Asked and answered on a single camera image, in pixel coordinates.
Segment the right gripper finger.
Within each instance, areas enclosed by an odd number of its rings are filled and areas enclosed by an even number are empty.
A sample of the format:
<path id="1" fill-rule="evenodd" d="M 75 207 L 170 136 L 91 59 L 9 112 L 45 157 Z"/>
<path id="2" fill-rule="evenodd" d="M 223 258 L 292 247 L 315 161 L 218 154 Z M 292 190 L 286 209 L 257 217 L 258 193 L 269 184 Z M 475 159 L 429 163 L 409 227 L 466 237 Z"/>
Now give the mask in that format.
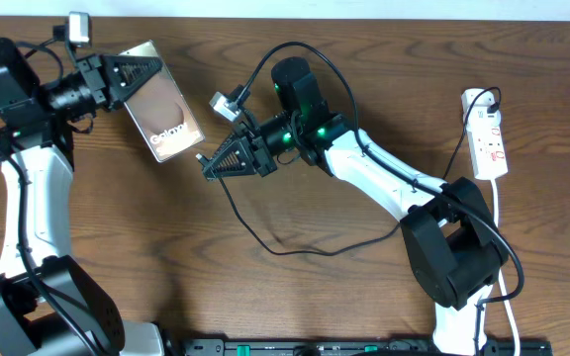
<path id="1" fill-rule="evenodd" d="M 226 157 L 230 153 L 235 155 L 243 155 L 244 148 L 242 139 L 244 138 L 243 124 L 236 124 L 232 126 L 231 133 L 224 139 L 220 146 L 215 150 L 211 156 L 212 160 L 219 157 Z"/>
<path id="2" fill-rule="evenodd" d="M 242 139 L 243 155 L 230 153 L 226 157 L 201 158 L 202 173 L 207 180 L 216 180 L 224 177 L 255 175 L 257 173 L 255 157 L 246 137 Z"/>

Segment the Galaxy S25 Ultra smartphone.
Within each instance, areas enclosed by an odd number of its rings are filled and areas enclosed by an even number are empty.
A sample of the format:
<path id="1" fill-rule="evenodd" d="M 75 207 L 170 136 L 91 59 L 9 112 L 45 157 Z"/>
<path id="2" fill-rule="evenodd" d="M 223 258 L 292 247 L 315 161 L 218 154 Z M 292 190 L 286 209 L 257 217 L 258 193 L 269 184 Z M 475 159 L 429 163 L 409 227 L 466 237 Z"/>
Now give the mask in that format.
<path id="1" fill-rule="evenodd" d="M 205 140 L 199 124 L 153 41 L 121 52 L 153 57 L 161 69 L 127 102 L 126 108 L 159 163 Z"/>

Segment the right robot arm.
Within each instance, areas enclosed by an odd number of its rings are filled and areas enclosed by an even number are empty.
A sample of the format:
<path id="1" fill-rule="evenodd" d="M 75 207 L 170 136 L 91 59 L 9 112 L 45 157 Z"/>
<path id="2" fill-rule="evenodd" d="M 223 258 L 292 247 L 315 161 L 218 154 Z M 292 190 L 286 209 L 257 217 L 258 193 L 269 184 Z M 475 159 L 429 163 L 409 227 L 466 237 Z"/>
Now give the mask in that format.
<path id="1" fill-rule="evenodd" d="M 386 152 L 329 108 L 306 59 L 279 61 L 271 79 L 282 110 L 262 123 L 243 105 L 247 86 L 211 99 L 234 126 L 212 157 L 201 158 L 206 179 L 266 176 L 279 155 L 295 149 L 309 165 L 353 185 L 398 222 L 413 274 L 435 303 L 435 348 L 481 354 L 485 306 L 510 250 L 478 187 L 466 178 L 431 177 Z"/>

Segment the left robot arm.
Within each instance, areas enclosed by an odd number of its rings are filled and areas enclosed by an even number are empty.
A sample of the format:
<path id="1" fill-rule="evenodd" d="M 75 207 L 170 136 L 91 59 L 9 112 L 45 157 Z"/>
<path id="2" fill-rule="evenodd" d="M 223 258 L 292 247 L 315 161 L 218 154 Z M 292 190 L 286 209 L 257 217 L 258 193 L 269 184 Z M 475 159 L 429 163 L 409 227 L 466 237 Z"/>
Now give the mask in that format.
<path id="1" fill-rule="evenodd" d="M 154 56 L 91 54 L 43 83 L 34 44 L 0 38 L 3 355 L 161 355 L 159 327 L 122 319 L 71 252 L 68 200 L 77 123 L 115 111 L 162 69 Z"/>

